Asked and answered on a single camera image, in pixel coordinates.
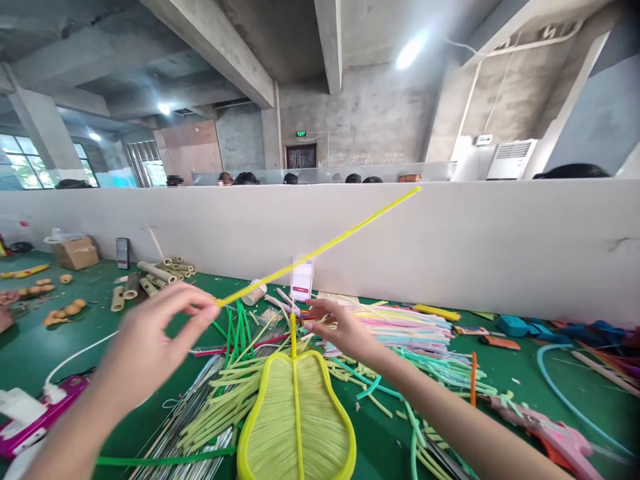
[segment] leaf-shaped craft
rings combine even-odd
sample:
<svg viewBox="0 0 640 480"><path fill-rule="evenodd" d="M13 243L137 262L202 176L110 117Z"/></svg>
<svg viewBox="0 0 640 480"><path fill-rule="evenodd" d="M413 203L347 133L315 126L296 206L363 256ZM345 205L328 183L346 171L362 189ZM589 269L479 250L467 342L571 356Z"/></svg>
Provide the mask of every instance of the leaf-shaped craft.
<svg viewBox="0 0 640 480"><path fill-rule="evenodd" d="M315 351L294 359L272 355L240 436L240 478L348 479L355 457L353 426L322 356Z"/></svg>

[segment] wall-mounted air conditioner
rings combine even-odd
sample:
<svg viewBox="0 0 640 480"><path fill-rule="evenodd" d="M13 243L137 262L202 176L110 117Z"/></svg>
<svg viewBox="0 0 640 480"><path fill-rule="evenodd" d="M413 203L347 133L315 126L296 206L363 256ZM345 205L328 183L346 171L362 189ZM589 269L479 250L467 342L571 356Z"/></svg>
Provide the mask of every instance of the wall-mounted air conditioner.
<svg viewBox="0 0 640 480"><path fill-rule="evenodd" d="M487 180L520 180L538 140L501 143L495 149Z"/></svg>

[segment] yellow straw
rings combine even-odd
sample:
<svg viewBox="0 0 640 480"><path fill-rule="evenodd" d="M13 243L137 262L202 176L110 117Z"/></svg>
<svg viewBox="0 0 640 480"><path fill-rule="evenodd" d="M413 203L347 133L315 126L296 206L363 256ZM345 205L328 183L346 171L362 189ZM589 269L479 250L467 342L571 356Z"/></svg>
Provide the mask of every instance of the yellow straw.
<svg viewBox="0 0 640 480"><path fill-rule="evenodd" d="M230 296L228 296L226 298L216 300L216 305L218 305L218 307L222 308L225 305L228 305L230 303L235 302L236 300L238 300L243 295L246 295L246 294L254 291L256 288L260 288L260 286L266 285L267 283L270 283L270 282L272 282L274 280L277 280L278 278L282 277L283 275L286 275L290 271L294 270L298 265L302 265L303 263L307 262L308 260L311 260L312 258L315 258L318 255L326 252L330 248L335 247L338 243L342 242L342 240L345 240L345 239L349 238L354 233L356 233L358 230L366 227L368 224L370 224L374 220L377 220L379 217L384 215L386 212L388 212L392 208L397 207L398 205L400 205L402 202L404 202L408 198L414 196L420 190L422 190L422 187L414 188L410 192L402 195L402 197L398 198L397 200L392 201L390 204L388 204L386 207L384 207L380 211L374 213L368 219L358 223L355 227L347 230L342 235L338 235L333 240L330 240L330 241L326 242L322 247L320 247L320 248L312 251L310 254L302 257L300 260L298 260L298 262L292 263L288 267L284 267L284 268L278 270L277 272L272 273L271 275L268 275L268 276L264 277L263 279L259 280L258 282L252 283L252 284L244 287L243 289L238 290L236 293L233 293L233 294L231 294Z"/></svg>
<svg viewBox="0 0 640 480"><path fill-rule="evenodd" d="M298 355L297 338L295 337L295 313L291 312L291 360L295 360Z"/></svg>

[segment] doorway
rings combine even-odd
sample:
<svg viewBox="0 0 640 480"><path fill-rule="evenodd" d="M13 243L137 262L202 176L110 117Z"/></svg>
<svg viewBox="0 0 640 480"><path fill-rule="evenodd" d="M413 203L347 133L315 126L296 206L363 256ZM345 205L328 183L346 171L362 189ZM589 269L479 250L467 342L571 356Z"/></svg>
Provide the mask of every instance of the doorway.
<svg viewBox="0 0 640 480"><path fill-rule="evenodd" d="M316 143L287 147L287 168L315 168Z"/></svg>

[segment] window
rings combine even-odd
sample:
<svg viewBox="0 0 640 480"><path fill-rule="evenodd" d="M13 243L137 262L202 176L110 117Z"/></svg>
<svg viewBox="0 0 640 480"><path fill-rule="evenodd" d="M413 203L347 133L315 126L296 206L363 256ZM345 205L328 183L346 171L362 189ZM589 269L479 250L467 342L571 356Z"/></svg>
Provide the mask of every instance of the window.
<svg viewBox="0 0 640 480"><path fill-rule="evenodd" d="M87 172L89 183L98 187L84 148L79 143L74 143L73 146L80 157L85 172ZM16 177L24 189L54 188L55 184L30 138L0 135L0 147L7 154L11 168L15 171Z"/></svg>
<svg viewBox="0 0 640 480"><path fill-rule="evenodd" d="M98 180L95 179L95 175L93 174L93 170L89 164L89 160L87 160L87 154L85 149L79 143L74 143L75 151L78 153L78 157L80 157L80 163L85 169L87 176L89 177L89 183L92 187L98 187Z"/></svg>
<svg viewBox="0 0 640 480"><path fill-rule="evenodd" d="M167 184L167 175L155 140L129 143L127 152L139 185L158 187Z"/></svg>

